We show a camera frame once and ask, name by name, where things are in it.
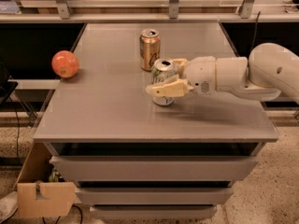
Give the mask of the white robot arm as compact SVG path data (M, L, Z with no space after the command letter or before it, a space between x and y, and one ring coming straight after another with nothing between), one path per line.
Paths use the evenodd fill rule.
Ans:
M159 105L191 92L207 95L229 92L257 101L271 101L281 93L299 103L299 57L274 43L255 47L249 57L212 56L155 62L146 92Z

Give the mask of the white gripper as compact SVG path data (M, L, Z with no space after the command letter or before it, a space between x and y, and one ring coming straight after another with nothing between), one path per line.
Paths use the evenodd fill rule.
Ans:
M180 77L170 83L155 83L148 85L147 94L152 97L182 97L191 92L198 95L207 95L215 92L216 59L212 56L197 57L188 61L185 58L173 60L178 68Z

